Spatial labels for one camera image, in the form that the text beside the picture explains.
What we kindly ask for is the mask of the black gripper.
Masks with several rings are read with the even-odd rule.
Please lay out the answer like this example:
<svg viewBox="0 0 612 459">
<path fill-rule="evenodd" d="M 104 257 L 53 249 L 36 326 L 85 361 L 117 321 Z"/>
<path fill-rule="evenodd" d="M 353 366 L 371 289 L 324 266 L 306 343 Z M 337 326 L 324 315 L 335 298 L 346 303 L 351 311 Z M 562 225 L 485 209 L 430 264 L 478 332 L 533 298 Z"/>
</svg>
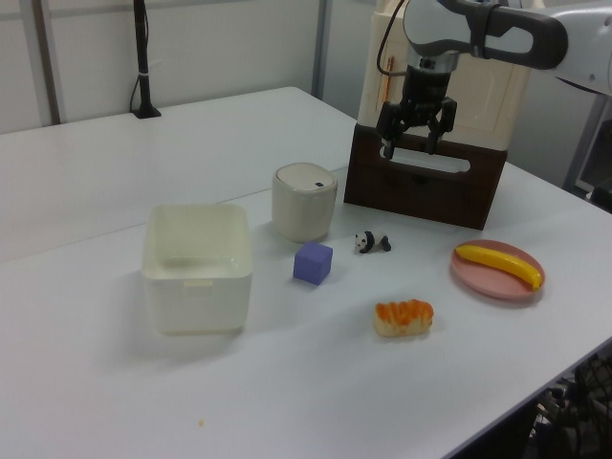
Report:
<svg viewBox="0 0 612 459">
<path fill-rule="evenodd" d="M 438 141 L 451 132 L 456 117 L 456 101 L 447 96 L 451 73 L 456 69 L 458 54 L 439 56 L 411 55 L 399 103 L 382 105 L 376 132 L 382 142 L 382 156 L 391 160 L 397 140 L 405 130 L 427 126 L 426 153 L 434 154 Z"/>
</svg>

